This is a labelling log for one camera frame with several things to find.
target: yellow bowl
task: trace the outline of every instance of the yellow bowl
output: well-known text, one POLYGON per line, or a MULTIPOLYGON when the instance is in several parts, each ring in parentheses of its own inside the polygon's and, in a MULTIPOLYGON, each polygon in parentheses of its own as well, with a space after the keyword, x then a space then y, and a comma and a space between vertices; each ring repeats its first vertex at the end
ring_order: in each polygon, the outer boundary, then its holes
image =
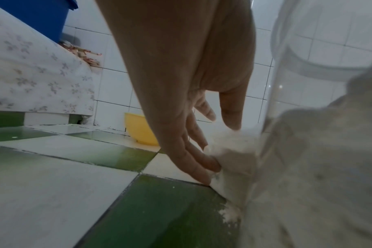
POLYGON ((140 114, 125 113, 125 125, 130 136, 144 145, 159 145, 155 135, 149 128, 145 116, 140 114))

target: floral cloth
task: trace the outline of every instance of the floral cloth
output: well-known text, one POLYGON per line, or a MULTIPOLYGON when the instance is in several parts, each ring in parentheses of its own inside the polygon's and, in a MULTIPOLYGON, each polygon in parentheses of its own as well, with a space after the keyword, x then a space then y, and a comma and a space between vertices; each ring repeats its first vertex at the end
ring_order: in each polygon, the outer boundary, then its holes
POLYGON ((0 110, 92 115, 89 65, 0 9, 0 110))

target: finger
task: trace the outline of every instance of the finger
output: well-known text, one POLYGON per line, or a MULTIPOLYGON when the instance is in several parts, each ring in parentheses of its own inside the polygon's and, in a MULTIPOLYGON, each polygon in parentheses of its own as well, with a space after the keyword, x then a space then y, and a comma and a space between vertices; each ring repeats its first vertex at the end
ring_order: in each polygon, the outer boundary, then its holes
POLYGON ((208 118, 211 121, 216 120, 216 114, 209 105, 209 103, 205 99, 205 93, 204 95, 197 101, 197 103, 194 105, 195 109, 198 110, 201 114, 203 114, 206 118, 208 118))
POLYGON ((186 130, 182 137, 175 139, 172 144, 166 146, 166 154, 181 171, 189 174, 192 178, 202 184, 209 185, 211 179, 208 173, 186 150, 185 139, 187 141, 186 130))
POLYGON ((201 149, 204 150, 204 147, 208 145, 208 142, 206 141, 201 128, 197 125, 197 121, 193 112, 190 112, 186 118, 186 130, 190 138, 197 142, 201 149))
POLYGON ((242 126, 243 105, 249 78, 250 75, 235 89, 219 93, 223 121, 233 130, 239 130, 242 126))
POLYGON ((194 157, 194 159, 202 165, 202 167, 214 171, 219 172, 221 170, 221 166, 219 162, 216 161, 213 157, 204 154, 197 147, 195 147, 190 141, 185 142, 186 150, 194 157))

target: blue bin lid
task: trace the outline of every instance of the blue bin lid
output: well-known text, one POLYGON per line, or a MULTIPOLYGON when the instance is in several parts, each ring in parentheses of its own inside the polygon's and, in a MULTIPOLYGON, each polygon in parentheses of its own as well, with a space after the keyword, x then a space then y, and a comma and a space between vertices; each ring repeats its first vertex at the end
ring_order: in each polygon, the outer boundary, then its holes
POLYGON ((69 3, 69 9, 78 9, 77 0, 66 0, 69 3))

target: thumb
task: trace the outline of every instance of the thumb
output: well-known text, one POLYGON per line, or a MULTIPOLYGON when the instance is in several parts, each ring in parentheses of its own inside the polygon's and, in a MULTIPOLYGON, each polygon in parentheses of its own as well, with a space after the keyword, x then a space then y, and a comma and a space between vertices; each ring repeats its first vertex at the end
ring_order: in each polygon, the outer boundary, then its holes
POLYGON ((239 130, 242 126, 243 105, 249 78, 250 75, 238 87, 219 93, 223 121, 233 130, 239 130))

